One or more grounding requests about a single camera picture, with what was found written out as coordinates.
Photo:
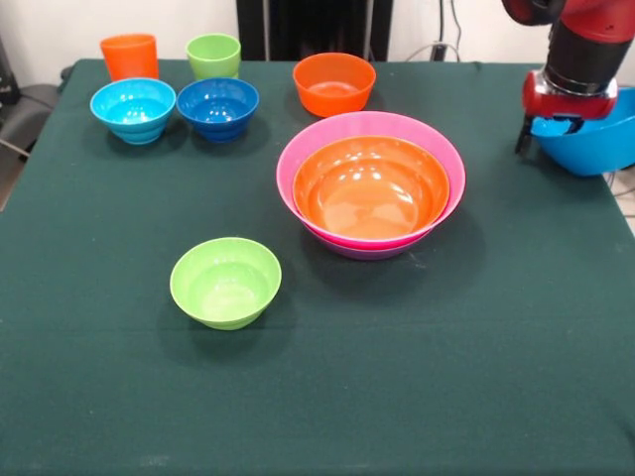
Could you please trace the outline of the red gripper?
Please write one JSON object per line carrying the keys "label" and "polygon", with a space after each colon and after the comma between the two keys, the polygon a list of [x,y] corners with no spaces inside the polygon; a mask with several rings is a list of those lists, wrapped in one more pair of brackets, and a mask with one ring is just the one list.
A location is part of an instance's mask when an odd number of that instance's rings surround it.
{"label": "red gripper", "polygon": [[606,117],[615,106],[618,93],[619,87],[615,79],[612,79],[601,93],[579,95],[551,85],[542,70],[531,70],[522,88],[525,115],[515,144],[515,153],[523,155],[531,146],[531,131],[535,117],[573,118],[567,134],[575,134],[583,127],[584,120]]}

